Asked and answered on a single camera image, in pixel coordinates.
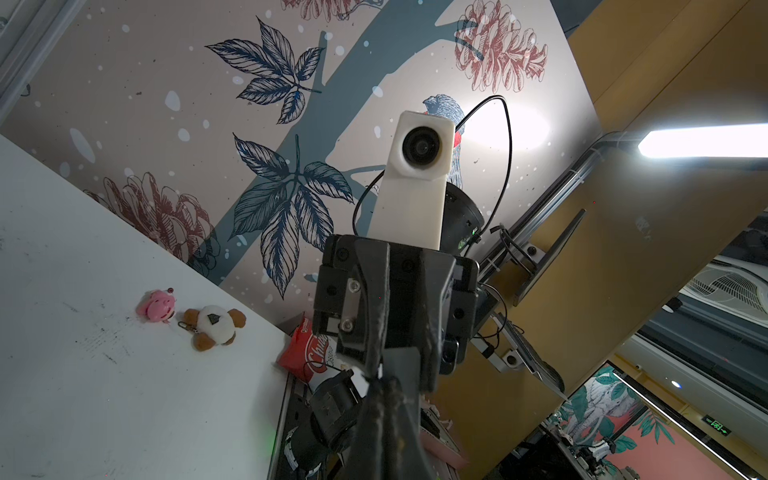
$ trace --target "painted bird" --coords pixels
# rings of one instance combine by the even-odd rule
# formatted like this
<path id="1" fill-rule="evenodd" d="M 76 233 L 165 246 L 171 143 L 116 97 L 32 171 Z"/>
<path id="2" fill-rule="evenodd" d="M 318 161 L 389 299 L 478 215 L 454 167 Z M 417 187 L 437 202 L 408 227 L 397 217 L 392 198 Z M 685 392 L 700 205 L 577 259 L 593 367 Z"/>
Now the painted bird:
<path id="1" fill-rule="evenodd" d="M 455 124 L 464 118 L 464 111 L 459 107 L 458 102 L 446 94 L 433 95 L 424 100 L 423 104 L 427 107 L 428 114 L 448 118 Z M 453 157 L 451 159 L 451 171 L 448 173 L 448 181 L 459 188 L 462 188 L 462 169 L 458 163 L 458 156 L 462 152 L 463 133 L 464 127 L 461 127 L 453 137 Z"/>

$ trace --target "red snack bag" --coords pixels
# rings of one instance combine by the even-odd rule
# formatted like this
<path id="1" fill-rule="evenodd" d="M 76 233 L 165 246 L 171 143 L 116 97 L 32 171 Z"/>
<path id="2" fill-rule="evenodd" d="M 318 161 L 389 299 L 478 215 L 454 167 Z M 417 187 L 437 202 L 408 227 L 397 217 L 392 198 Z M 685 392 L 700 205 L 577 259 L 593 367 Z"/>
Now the red snack bag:
<path id="1" fill-rule="evenodd" d="M 310 386 L 313 392 L 324 380 L 336 376 L 336 341 L 326 335 L 312 334 L 312 320 L 306 315 L 293 332 L 290 344 L 277 364 Z"/>

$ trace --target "pink pig toy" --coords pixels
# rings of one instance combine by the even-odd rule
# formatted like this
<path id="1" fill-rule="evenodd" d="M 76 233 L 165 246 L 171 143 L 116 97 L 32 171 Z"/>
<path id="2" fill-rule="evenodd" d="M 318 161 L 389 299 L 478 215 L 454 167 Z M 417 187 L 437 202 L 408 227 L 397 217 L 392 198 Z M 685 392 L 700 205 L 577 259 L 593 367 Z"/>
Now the pink pig toy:
<path id="1" fill-rule="evenodd" d="M 176 299 L 171 295 L 173 292 L 172 288 L 167 291 L 155 290 L 149 300 L 139 306 L 138 314 L 146 316 L 152 323 L 168 323 L 168 319 L 176 313 Z"/>

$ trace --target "plush toy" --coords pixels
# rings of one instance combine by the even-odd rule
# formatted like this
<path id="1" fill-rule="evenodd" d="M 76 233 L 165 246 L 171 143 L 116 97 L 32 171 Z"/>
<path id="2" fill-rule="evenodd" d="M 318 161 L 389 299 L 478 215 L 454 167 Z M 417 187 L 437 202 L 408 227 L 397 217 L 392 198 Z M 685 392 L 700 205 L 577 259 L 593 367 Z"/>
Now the plush toy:
<path id="1" fill-rule="evenodd" d="M 149 300 L 138 307 L 138 314 L 146 316 L 152 323 L 168 323 L 168 319 L 176 313 L 176 299 L 171 295 L 173 292 L 172 288 L 165 291 L 155 290 Z"/>
<path id="2" fill-rule="evenodd" d="M 220 306 L 209 305 L 202 310 L 187 310 L 179 326 L 194 332 L 194 347 L 204 352 L 215 345 L 234 342 L 235 327 L 241 329 L 245 326 L 245 315 L 236 309 L 227 312 Z"/>

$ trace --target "exit sign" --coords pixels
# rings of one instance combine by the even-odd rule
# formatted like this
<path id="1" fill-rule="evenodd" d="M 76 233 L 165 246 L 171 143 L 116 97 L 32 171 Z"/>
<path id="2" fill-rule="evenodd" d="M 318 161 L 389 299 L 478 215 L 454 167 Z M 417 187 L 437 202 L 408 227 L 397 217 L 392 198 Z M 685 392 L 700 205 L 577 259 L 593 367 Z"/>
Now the exit sign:
<path id="1" fill-rule="evenodd" d="M 713 419 L 709 415 L 704 416 L 704 418 L 702 420 L 704 420 L 713 429 L 715 429 L 718 432 L 722 433 L 723 436 L 727 437 L 730 434 L 730 429 L 729 428 L 727 428 L 725 425 L 723 425 L 722 423 L 718 422 L 717 420 Z"/>

